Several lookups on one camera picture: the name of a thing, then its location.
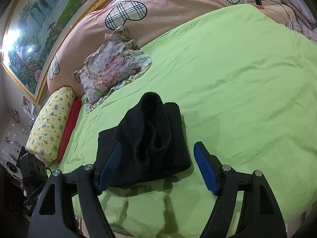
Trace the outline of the black pants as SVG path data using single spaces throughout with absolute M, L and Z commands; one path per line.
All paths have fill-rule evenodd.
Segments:
M 180 108 L 143 94 L 118 126 L 98 134 L 95 185 L 99 192 L 160 180 L 191 167 Z

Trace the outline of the yellow patterned bolster pillow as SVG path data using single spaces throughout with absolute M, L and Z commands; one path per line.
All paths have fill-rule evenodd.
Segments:
M 26 143 L 26 150 L 47 162 L 57 159 L 75 93 L 62 87 L 51 94 L 40 110 Z

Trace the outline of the red pillow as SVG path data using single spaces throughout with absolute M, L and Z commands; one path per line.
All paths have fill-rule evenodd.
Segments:
M 62 161 L 62 158 L 63 158 L 64 153 L 66 151 L 68 142 L 69 142 L 70 137 L 72 135 L 72 132 L 76 126 L 78 115 L 79 115 L 79 112 L 81 110 L 81 106 L 82 106 L 81 99 L 77 99 L 74 101 L 74 104 L 73 104 L 71 112 L 70 112 L 70 116 L 68 118 L 65 130 L 63 133 L 63 137 L 62 137 L 61 144 L 59 147 L 57 159 L 55 160 L 56 163 L 60 163 Z

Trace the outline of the green bed sheet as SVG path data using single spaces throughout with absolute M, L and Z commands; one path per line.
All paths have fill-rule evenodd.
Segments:
M 197 141 L 243 173 L 260 170 L 286 222 L 316 201 L 316 43 L 252 5 L 204 14 L 145 45 L 150 68 L 90 113 L 81 110 L 60 164 L 96 159 L 98 134 L 146 92 L 180 107 Z

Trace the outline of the floral ruffled pillow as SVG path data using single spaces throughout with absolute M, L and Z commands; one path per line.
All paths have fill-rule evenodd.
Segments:
M 130 39 L 127 27 L 105 34 L 102 45 L 73 72 L 73 79 L 84 90 L 86 113 L 102 104 L 114 91 L 142 76 L 152 59 Z

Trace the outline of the gold framed landscape painting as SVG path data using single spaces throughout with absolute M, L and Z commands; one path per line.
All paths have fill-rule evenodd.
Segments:
M 4 30 L 1 65 L 31 101 L 40 102 L 48 68 L 66 36 L 108 1 L 14 1 Z

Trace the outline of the plaid purple pillow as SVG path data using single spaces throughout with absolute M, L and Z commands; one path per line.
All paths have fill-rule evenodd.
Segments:
M 303 0 L 282 0 L 284 4 L 292 8 L 297 18 L 311 31 L 316 28 L 316 19 Z

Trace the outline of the pink blanket with plaid hearts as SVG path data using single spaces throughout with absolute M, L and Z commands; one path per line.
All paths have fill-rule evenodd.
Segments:
M 102 9 L 85 16 L 68 34 L 49 67 L 50 93 L 70 86 L 77 97 L 82 87 L 73 72 L 95 52 L 117 27 L 128 28 L 130 38 L 142 47 L 171 29 L 205 13 L 223 7 L 245 4 L 247 0 L 113 0 Z

